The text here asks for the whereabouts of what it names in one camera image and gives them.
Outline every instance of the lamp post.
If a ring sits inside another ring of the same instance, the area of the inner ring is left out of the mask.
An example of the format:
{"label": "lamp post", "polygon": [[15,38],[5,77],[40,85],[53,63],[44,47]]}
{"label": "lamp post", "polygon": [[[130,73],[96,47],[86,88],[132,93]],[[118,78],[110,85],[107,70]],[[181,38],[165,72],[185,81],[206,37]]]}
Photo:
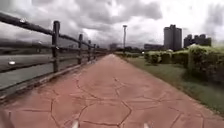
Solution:
{"label": "lamp post", "polygon": [[124,47],[124,50],[123,50],[123,53],[125,54],[125,43],[126,43],[126,28],[128,26],[127,25],[123,25],[123,28],[124,28],[124,37],[123,37],[123,47]]}

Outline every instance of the bush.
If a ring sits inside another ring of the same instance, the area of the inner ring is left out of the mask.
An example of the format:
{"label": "bush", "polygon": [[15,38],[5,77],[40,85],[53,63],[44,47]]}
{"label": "bush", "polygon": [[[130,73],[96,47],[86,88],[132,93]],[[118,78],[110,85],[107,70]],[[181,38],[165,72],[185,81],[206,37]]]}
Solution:
{"label": "bush", "polygon": [[171,53],[172,52],[168,52],[168,51],[164,51],[160,53],[161,56],[161,63],[163,64],[169,64],[171,62]]}
{"label": "bush", "polygon": [[188,67],[188,51],[177,51],[172,53],[172,62],[174,64],[181,64],[185,68]]}
{"label": "bush", "polygon": [[145,59],[148,63],[158,64],[160,62],[160,52],[148,52]]}
{"label": "bush", "polygon": [[224,83],[223,49],[202,46],[190,47],[188,69],[191,74],[197,77]]}

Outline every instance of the tall building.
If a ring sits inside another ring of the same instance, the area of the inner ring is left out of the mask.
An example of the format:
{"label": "tall building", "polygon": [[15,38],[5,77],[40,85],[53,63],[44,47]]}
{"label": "tall building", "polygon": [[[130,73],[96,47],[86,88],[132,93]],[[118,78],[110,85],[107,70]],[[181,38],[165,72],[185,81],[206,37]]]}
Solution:
{"label": "tall building", "polygon": [[164,28],[164,48],[173,51],[182,49],[182,30],[176,25]]}
{"label": "tall building", "polygon": [[207,38],[205,34],[201,34],[200,36],[195,35],[194,38],[192,38],[192,35],[188,35],[187,37],[184,38],[184,48],[187,48],[192,44],[211,46],[212,39]]}

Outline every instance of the stone tile path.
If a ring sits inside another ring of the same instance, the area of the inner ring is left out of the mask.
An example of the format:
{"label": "stone tile path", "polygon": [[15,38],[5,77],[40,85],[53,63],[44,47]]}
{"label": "stone tile path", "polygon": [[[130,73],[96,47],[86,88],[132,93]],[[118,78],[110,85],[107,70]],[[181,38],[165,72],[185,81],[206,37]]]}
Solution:
{"label": "stone tile path", "polygon": [[221,117],[114,55],[4,109],[16,128],[70,128],[74,120],[81,128],[224,128]]}

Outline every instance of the cloud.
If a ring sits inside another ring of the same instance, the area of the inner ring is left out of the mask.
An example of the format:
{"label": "cloud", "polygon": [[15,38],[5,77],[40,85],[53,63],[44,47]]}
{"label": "cloud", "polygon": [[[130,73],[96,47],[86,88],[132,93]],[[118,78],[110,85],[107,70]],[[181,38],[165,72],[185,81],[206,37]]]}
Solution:
{"label": "cloud", "polygon": [[143,16],[155,20],[162,18],[160,5],[157,2],[142,4],[137,0],[133,0],[132,2],[126,1],[122,4],[127,4],[126,10],[123,14],[124,17],[130,18],[132,16]]}
{"label": "cloud", "polygon": [[[59,20],[61,33],[76,38],[83,33],[95,43],[122,42],[123,24],[128,25],[127,43],[162,44],[163,28],[170,24],[192,34],[224,39],[221,0],[0,0],[0,10],[48,29]],[[10,38],[46,39],[2,23],[0,33]]]}
{"label": "cloud", "polygon": [[204,24],[204,30],[206,34],[216,37],[219,35],[220,28],[223,26],[223,15],[224,15],[224,6],[223,5],[209,5],[207,18]]}

